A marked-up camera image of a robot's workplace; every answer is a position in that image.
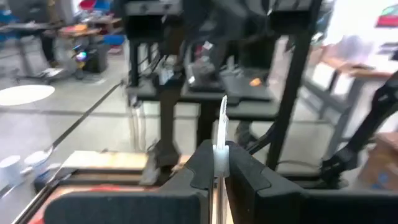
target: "gray floor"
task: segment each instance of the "gray floor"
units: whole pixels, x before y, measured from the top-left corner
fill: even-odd
[[[15,50],[6,49],[2,54],[16,54]],[[30,54],[34,59],[35,68],[45,66],[38,52]],[[17,56],[2,58],[2,65],[15,65]],[[274,62],[270,84],[275,95],[281,95],[284,85],[285,65],[288,60],[280,51]],[[50,97],[27,105],[0,107],[0,159],[18,154],[22,158],[38,150],[48,149],[63,132],[76,122],[85,111],[93,106],[107,91],[118,84],[126,76],[127,63],[123,56],[109,56],[109,68],[105,71],[103,82],[85,83],[74,79],[54,83],[55,93]],[[0,89],[10,87],[14,83],[11,78],[0,79]],[[51,162],[63,162],[68,155],[76,150],[101,151],[105,148],[112,151],[134,152],[130,140],[128,112],[125,107],[123,89],[116,89],[94,112],[69,134],[56,148]],[[159,104],[144,103],[146,114],[146,144],[150,145],[159,138]],[[197,105],[179,104],[176,109],[175,140],[182,154],[191,154],[195,150],[195,130]],[[327,124],[314,123],[317,116],[298,100],[294,118],[289,129],[281,160],[292,159],[319,164],[325,152],[332,129]],[[234,140],[237,121],[230,121],[228,139]],[[270,123],[255,123],[252,127],[257,134],[266,132]],[[255,157],[264,162],[266,149],[258,152]],[[306,167],[282,164],[282,171],[312,171]],[[353,180],[359,170],[345,174]],[[15,207],[9,208],[6,203],[21,199]],[[15,217],[31,199],[31,192],[16,189],[0,201],[0,209],[11,217]]]

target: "concrete floor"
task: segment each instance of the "concrete floor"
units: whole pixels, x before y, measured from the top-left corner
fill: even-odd
[[[12,54],[15,50],[2,50],[1,54]],[[280,96],[284,85],[285,64],[280,50],[275,60],[270,79],[270,87],[275,95]],[[45,66],[40,54],[30,54],[34,66]],[[2,58],[2,65],[15,65],[17,56]],[[59,139],[90,107],[92,107],[107,91],[117,85],[127,73],[127,63],[123,56],[109,56],[109,68],[102,74],[103,82],[84,83],[74,79],[54,83],[55,93],[50,97],[20,106],[0,107],[0,160],[13,155],[22,158],[38,150],[44,150]],[[0,89],[10,87],[10,78],[0,79]],[[159,104],[144,103],[146,114],[146,144],[152,144],[159,138]],[[175,140],[182,154],[191,154],[195,150],[195,118],[197,105],[179,104],[176,109]],[[63,162],[73,151],[101,151],[105,148],[112,151],[134,152],[132,148],[128,123],[129,113],[126,111],[123,89],[118,87],[80,123],[62,142],[60,142],[51,158],[51,162]],[[313,114],[298,100],[294,110],[294,118],[289,129],[281,160],[304,161],[319,164],[325,152],[332,129],[328,124],[314,123],[317,115]],[[237,121],[230,121],[228,139],[234,140]],[[257,134],[266,132],[270,123],[256,122],[252,129]],[[255,157],[261,162],[266,157],[266,150],[259,151]],[[282,171],[312,171],[306,167],[282,164]],[[358,169],[348,172],[345,176],[353,180]],[[7,216],[15,217],[30,200],[31,193],[16,190],[22,200],[12,209],[6,202],[12,200],[8,195],[0,200],[0,210],[7,210]]]

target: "black monitor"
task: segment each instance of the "black monitor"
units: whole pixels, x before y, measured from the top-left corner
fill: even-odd
[[[20,22],[50,22],[47,0],[7,0],[7,3]]]

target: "cardboard box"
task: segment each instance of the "cardboard box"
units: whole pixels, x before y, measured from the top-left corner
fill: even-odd
[[[398,133],[380,133],[359,174],[370,189],[398,190]]]

